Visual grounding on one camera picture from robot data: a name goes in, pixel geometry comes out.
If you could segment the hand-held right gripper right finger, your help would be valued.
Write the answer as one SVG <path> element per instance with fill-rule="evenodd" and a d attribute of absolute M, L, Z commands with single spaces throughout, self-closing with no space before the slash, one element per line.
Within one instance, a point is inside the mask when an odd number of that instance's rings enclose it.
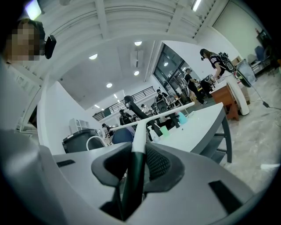
<path fill-rule="evenodd" d="M 149 182 L 144 185 L 145 192 L 167 192 L 184 176 L 185 166 L 174 154 L 154 144 L 145 145 L 146 164 Z"/>

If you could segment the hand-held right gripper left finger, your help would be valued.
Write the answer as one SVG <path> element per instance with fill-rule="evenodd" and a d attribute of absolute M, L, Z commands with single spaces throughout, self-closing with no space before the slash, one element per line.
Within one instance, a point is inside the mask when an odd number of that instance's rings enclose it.
<path fill-rule="evenodd" d="M 91 164 L 93 175 L 106 186 L 116 187 L 128 168 L 132 149 L 131 142 L 96 158 Z"/>

